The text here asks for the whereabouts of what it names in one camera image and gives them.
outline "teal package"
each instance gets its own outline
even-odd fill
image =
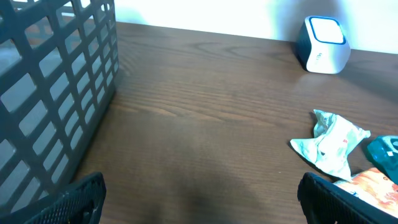
[[[398,136],[378,136],[368,145],[368,159],[398,184]]]

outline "orange package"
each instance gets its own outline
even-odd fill
[[[335,185],[398,218],[398,185],[377,168],[370,168],[354,176],[352,182],[341,180],[335,182]]]

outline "black mesh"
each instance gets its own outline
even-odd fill
[[[308,223],[398,223],[398,219],[323,180],[306,173],[297,193]]]
[[[94,173],[36,203],[0,218],[0,223],[97,224],[101,218],[106,188],[101,173]]]

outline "desk surface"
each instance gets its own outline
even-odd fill
[[[398,135],[396,55],[353,50],[322,75],[289,42],[117,28],[117,92],[76,175],[104,174],[102,223],[305,223],[297,186],[317,171],[288,142],[312,137],[312,109]]]

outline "small speaker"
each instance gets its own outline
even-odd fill
[[[304,19],[296,54],[309,72],[336,74],[346,65],[351,48],[339,22],[330,17],[308,16]]]

